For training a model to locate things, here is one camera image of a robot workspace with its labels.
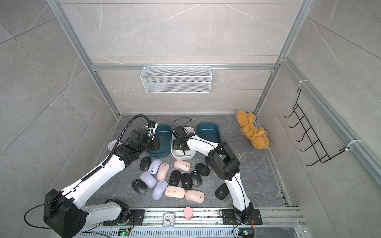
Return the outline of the purple mouse bottom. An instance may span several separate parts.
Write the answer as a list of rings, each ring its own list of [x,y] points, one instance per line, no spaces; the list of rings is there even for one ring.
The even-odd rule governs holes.
[[[168,183],[166,180],[159,180],[152,192],[152,198],[154,200],[160,200],[165,193]]]

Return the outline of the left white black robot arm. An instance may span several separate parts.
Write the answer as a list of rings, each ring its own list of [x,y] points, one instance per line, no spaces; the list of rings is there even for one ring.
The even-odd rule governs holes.
[[[136,128],[122,143],[116,143],[111,153],[96,168],[85,176],[57,191],[45,196],[43,221],[62,238],[72,238],[82,228],[114,222],[126,224],[131,218],[129,206],[118,199],[98,205],[87,206],[87,200],[114,175],[136,161],[142,152],[158,150],[160,140],[155,139],[158,124],[148,121],[144,128]]]

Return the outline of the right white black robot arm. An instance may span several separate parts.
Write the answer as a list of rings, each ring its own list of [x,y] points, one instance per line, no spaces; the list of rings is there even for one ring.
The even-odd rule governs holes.
[[[176,139],[176,149],[194,150],[207,156],[216,175],[225,181],[232,196],[236,219],[246,224],[251,220],[253,204],[247,197],[240,176],[240,162],[227,142],[211,142],[194,133],[188,133],[181,126],[172,130]]]

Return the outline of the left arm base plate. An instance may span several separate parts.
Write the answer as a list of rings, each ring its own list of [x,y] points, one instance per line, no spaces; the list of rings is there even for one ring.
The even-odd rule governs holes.
[[[133,222],[134,226],[141,226],[143,224],[145,210],[144,209],[133,209],[129,210],[130,216],[125,223],[117,221],[104,221],[103,226],[130,226]]]

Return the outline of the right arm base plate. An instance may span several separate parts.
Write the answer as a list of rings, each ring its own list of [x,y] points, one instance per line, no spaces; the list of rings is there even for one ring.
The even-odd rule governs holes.
[[[220,210],[219,215],[222,218],[223,225],[238,225],[240,223],[233,209],[222,209]],[[254,209],[254,211],[252,212],[251,217],[248,220],[248,223],[251,222],[253,222],[254,225],[263,224],[262,216],[258,209]]]

